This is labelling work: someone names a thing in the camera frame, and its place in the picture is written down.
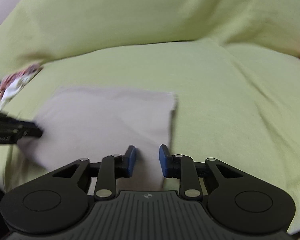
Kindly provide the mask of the beige garment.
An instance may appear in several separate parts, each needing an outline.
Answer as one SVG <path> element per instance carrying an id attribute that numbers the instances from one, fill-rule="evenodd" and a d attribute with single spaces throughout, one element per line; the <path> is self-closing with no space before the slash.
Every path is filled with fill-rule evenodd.
<path id="1" fill-rule="evenodd" d="M 137 149 L 130 179 L 123 190 L 160 190 L 163 175 L 159 147 L 169 144 L 173 93 L 129 88 L 64 87 L 47 100 L 34 117 L 43 130 L 39 139 L 23 138 L 18 147 L 48 171 L 80 158 L 99 162 L 108 155 Z"/>

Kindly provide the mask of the pink floral garment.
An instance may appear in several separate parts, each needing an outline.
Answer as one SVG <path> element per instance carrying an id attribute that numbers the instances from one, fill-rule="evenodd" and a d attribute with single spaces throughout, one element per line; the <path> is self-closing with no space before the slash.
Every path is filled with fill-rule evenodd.
<path id="1" fill-rule="evenodd" d="M 3 97 L 5 90 L 15 79 L 29 75 L 29 74 L 37 73 L 37 72 L 41 71 L 42 69 L 43 69 L 43 67 L 40 64 L 35 63 L 23 70 L 20 70 L 18 72 L 15 72 L 13 74 L 5 76 L 0 83 L 0 100 Z"/>

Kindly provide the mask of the white garment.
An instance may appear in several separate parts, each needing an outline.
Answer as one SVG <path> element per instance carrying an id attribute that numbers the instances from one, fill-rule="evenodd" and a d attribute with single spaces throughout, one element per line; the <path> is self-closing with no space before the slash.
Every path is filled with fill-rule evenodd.
<path id="1" fill-rule="evenodd" d="M 0 100 L 0 111 L 31 81 L 32 77 L 26 75 L 15 79 L 4 91 Z"/>

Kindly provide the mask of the green covered sofa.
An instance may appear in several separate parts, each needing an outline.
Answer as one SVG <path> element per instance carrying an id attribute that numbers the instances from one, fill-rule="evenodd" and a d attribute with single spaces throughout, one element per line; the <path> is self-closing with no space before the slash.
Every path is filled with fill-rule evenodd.
<path id="1" fill-rule="evenodd" d="M 300 0 L 21 0 L 0 78 L 32 63 L 8 112 L 31 118 L 66 85 L 175 92 L 174 152 L 287 191 L 300 231 Z"/>

